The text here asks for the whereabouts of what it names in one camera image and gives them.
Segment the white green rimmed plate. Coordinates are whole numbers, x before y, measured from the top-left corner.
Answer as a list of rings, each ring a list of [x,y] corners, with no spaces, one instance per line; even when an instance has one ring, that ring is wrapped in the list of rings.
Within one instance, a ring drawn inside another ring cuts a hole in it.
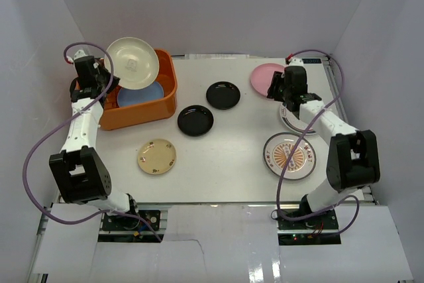
[[[300,121],[295,115],[290,112],[286,106],[281,103],[279,108],[280,119],[289,129],[296,133],[302,133],[307,127],[307,123]]]

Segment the pink plate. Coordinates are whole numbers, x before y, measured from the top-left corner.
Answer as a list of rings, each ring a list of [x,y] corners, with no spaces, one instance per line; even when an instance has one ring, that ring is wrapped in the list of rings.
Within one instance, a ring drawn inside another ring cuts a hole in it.
[[[264,97],[268,94],[274,72],[283,72],[284,66],[275,63],[261,64],[250,74],[250,83],[256,92]]]

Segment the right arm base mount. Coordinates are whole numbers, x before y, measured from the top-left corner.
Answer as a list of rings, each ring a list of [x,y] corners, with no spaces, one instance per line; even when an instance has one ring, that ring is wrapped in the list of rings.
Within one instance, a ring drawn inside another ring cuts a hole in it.
[[[334,211],[301,221],[287,221],[270,214],[278,228],[279,246],[340,245],[339,223]]]

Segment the black plate rear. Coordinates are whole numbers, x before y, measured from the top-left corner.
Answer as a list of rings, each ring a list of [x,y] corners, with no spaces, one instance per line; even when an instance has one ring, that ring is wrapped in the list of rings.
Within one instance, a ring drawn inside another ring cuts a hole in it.
[[[206,100],[210,106],[218,110],[228,110],[240,101],[240,90],[231,82],[215,82],[208,87]]]

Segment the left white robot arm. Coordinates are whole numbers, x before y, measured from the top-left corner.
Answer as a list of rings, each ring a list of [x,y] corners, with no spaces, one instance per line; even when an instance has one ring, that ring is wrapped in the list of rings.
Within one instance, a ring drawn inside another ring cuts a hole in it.
[[[70,86],[72,120],[60,152],[49,158],[49,167],[66,203],[118,211],[119,224],[134,229],[140,221],[135,200],[113,187],[110,173],[96,151],[107,85],[111,82],[115,87],[119,79],[84,50],[74,54],[73,62],[78,76]]]

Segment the orange plastic bin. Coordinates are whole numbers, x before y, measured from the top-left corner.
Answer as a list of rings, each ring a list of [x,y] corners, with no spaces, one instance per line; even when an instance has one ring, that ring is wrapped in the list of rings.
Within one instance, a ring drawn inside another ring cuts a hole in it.
[[[147,103],[119,107],[117,95],[121,88],[118,85],[105,98],[104,112],[99,127],[106,131],[171,117],[176,111],[176,91],[178,88],[176,73],[171,56],[164,50],[155,50],[160,64],[159,74],[155,81],[164,89],[164,97]]]

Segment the cream plate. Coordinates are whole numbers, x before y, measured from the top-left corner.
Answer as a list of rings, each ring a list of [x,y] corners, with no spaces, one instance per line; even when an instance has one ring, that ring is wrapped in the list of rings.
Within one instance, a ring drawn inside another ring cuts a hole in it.
[[[119,78],[119,85],[125,89],[144,89],[156,80],[160,64],[155,50],[147,42],[124,37],[115,40],[107,48],[105,68]]]

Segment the blue table label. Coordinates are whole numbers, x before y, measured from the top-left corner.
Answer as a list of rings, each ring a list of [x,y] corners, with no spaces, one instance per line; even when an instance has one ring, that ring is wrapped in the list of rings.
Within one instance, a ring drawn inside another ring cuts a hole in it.
[[[322,61],[319,58],[303,58],[302,59],[304,64],[321,64]]]

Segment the black plate front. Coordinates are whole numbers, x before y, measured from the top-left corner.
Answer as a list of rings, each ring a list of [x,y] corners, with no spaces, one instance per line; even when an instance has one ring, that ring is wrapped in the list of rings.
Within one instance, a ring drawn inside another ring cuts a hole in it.
[[[214,117],[208,108],[202,105],[190,105],[180,111],[177,124],[183,134],[200,137],[211,130]]]

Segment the white papers at back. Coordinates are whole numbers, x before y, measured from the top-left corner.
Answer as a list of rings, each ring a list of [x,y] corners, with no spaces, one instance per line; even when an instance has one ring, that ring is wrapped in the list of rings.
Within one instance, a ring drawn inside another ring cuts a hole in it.
[[[249,54],[185,54],[185,60],[248,59]]]

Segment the blue plate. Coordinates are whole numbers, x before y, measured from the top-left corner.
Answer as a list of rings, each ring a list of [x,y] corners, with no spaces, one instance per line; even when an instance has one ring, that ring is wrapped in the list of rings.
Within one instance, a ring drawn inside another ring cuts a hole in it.
[[[147,103],[164,97],[164,89],[159,82],[153,82],[143,89],[121,88],[117,95],[117,105],[127,107]]]

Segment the black plate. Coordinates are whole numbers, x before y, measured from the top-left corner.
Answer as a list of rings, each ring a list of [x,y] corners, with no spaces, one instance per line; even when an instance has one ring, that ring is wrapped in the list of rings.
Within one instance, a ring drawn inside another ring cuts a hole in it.
[[[208,87],[206,100],[210,106],[218,110],[228,110],[240,101],[240,90],[231,82],[215,82]]]
[[[208,108],[202,105],[190,105],[180,111],[177,124],[183,134],[200,137],[211,130],[214,117]]]

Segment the orange sunburst patterned plate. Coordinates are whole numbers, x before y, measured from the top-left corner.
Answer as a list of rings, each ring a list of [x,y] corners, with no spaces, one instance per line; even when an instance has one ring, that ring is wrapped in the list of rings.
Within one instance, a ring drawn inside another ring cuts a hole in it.
[[[276,176],[280,176],[292,153],[299,135],[278,133],[271,136],[264,144],[263,159],[266,167]],[[288,161],[284,178],[288,180],[302,180],[310,176],[317,163],[316,152],[311,143],[302,139]]]

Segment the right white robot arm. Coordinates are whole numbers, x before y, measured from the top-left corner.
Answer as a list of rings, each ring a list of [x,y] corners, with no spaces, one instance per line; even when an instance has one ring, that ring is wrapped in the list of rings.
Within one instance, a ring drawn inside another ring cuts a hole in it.
[[[304,195],[298,209],[289,215],[278,209],[280,219],[299,221],[305,228],[314,229],[322,223],[324,212],[351,198],[356,190],[380,180],[376,135],[347,124],[317,94],[310,93],[303,66],[287,66],[283,72],[274,72],[267,97],[283,103],[329,147],[324,181]]]

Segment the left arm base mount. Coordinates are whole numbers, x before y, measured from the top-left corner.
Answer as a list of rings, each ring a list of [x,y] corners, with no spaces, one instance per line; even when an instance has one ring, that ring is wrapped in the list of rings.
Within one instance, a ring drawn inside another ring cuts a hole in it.
[[[140,210],[138,214],[162,239],[160,210]],[[107,214],[102,218],[98,241],[101,243],[159,243],[154,233],[142,221],[132,217]]]

